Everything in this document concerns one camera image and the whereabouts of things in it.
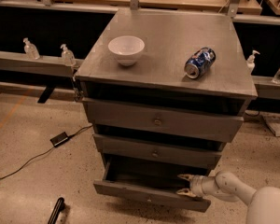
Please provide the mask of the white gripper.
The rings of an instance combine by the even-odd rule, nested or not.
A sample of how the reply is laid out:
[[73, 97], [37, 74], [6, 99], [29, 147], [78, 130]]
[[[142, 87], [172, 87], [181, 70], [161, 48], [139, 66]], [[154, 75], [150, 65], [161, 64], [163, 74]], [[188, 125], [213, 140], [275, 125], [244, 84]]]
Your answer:
[[190, 189], [180, 189], [176, 192], [177, 195], [195, 198], [214, 195], [217, 191], [217, 183], [213, 176], [181, 174], [177, 177], [190, 181]]

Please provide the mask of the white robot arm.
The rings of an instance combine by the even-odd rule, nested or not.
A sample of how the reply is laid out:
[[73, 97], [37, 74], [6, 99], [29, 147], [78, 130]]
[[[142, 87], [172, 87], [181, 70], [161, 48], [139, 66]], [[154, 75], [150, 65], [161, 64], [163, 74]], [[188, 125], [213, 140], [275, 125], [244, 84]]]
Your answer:
[[214, 176], [181, 174], [178, 177], [189, 182], [188, 188], [176, 192], [178, 195], [191, 198], [210, 195], [225, 202], [241, 200], [247, 206], [245, 224], [280, 224], [279, 188], [254, 189], [227, 171]]

